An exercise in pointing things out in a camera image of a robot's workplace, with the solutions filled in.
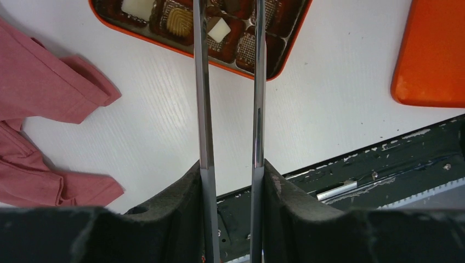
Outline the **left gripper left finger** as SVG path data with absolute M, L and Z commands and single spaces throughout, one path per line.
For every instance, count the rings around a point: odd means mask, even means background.
M 1 209 L 1 262 L 200 262 L 202 252 L 199 164 L 125 214 Z

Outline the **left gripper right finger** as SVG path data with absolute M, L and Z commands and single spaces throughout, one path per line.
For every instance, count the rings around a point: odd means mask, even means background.
M 341 211 L 264 163 L 266 262 L 464 262 L 464 211 Z

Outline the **metal serving tongs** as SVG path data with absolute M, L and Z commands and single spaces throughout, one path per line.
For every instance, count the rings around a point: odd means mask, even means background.
M 199 128 L 200 174 L 203 193 L 205 258 L 220 262 L 216 177 L 209 89 L 206 1 L 193 2 L 194 60 Z M 251 184 L 250 262 L 262 262 L 263 182 L 265 173 L 264 121 L 266 87 L 265 1 L 256 1 L 253 155 Z

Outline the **orange chocolate box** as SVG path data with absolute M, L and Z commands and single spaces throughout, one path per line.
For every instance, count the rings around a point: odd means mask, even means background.
M 273 80 L 286 65 L 311 1 L 265 1 L 266 78 Z M 192 25 L 176 13 L 191 14 L 192 1 L 89 1 L 107 27 L 189 57 L 194 52 Z M 253 78 L 255 1 L 207 1 L 208 21 L 225 22 L 230 31 L 220 42 L 207 36 L 210 64 Z

